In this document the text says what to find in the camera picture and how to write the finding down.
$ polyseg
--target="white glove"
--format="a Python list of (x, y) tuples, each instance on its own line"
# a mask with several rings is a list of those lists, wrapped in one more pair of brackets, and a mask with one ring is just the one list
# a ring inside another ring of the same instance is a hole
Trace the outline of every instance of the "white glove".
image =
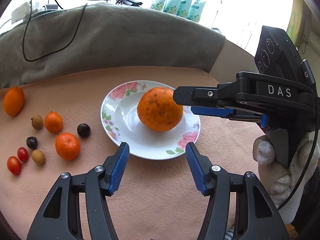
[[(297, 151), (293, 156), (289, 169), (278, 163), (275, 159), (275, 150), (267, 136), (258, 137), (252, 149), (253, 159), (258, 162), (260, 181), (270, 195), (275, 206), (278, 208), (290, 195), (296, 185), (304, 165), (310, 154), (313, 140), (309, 140), (310, 133), (298, 144)], [(279, 210), (285, 224), (290, 224), (300, 205), (301, 196), (305, 184), (312, 177), (319, 159), (319, 145), (316, 145), (310, 165), (298, 190), (290, 201)]]

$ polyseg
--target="blue gripper pad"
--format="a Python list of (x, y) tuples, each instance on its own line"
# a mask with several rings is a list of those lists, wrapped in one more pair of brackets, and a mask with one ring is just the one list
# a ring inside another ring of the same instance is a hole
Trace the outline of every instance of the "blue gripper pad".
[(232, 108), (220, 109), (217, 107), (192, 106), (191, 112), (197, 115), (227, 117), (233, 114)]
[(188, 143), (186, 146), (186, 158), (192, 173), (193, 180), (195, 181), (197, 190), (199, 190), (202, 195), (207, 195), (208, 189), (205, 185), (205, 173), (198, 160), (198, 157), (200, 156), (201, 155), (194, 143)]
[(124, 173), (124, 169), (127, 165), (128, 159), (129, 159), (129, 155), (130, 155), (130, 149), (129, 149), (129, 145), (127, 143), (121, 143), (119, 148), (122, 148), (118, 160), (116, 162), (116, 164), (114, 165), (114, 168), (110, 174), (110, 186), (108, 189), (108, 192), (110, 193), (110, 195), (113, 195), (113, 193), (115, 191), (118, 190), (123, 173)]

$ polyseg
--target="red cherry tomato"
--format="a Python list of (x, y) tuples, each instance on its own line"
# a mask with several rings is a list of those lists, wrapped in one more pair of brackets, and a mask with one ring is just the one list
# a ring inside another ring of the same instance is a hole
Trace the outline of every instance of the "red cherry tomato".
[(17, 155), (20, 161), (27, 162), (29, 159), (29, 154), (24, 147), (20, 147), (17, 151)]
[(13, 175), (18, 176), (21, 172), (21, 163), (17, 157), (11, 156), (7, 161), (7, 168)]

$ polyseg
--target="floral plate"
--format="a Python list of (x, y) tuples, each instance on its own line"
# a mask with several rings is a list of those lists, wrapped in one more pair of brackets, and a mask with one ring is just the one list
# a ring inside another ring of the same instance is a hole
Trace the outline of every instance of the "floral plate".
[(154, 81), (133, 81), (114, 88), (103, 100), (101, 122), (116, 145), (129, 144), (130, 153), (150, 160), (172, 159), (185, 153), (188, 142), (196, 142), (200, 118), (189, 106), (183, 107), (180, 123), (170, 131), (156, 132), (140, 122), (137, 106), (142, 95), (151, 88), (174, 88)]

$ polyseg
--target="pink tablecloth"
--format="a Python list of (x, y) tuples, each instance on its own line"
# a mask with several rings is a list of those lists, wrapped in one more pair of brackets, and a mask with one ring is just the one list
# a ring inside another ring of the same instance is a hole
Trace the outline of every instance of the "pink tablecloth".
[[(133, 80), (153, 80), (172, 87), (217, 84), (209, 74), (187, 68), (138, 66), (82, 72), (23, 86), (26, 103), (13, 119), (2, 109), (6, 91), (0, 91), (0, 210), (22, 239), (62, 172), (85, 173), (114, 154), (117, 146), (100, 123), (100, 106), (111, 89)], [(82, 122), (91, 126), (92, 135), (80, 140), (81, 153), (76, 160), (68, 162), (56, 154), (56, 135), (32, 128), (32, 115), (45, 117), (49, 111), (62, 115), (63, 131), (76, 134)], [(196, 145), (212, 163), (229, 172), (257, 173), (252, 144), (263, 133), (256, 124), (201, 117), (201, 128)], [(38, 167), (29, 160), (23, 164), (20, 176), (15, 177), (6, 168), (7, 158), (16, 155), (19, 147), (26, 147), (29, 136), (38, 138), (46, 164)], [(80, 201), (84, 239), (90, 239), (84, 194)], [(185, 155), (167, 161), (130, 156), (119, 190), (107, 201), (119, 239), (194, 240), (203, 222), (208, 197), (196, 190)], [(228, 225), (234, 221), (234, 210), (235, 195), (232, 195)]]

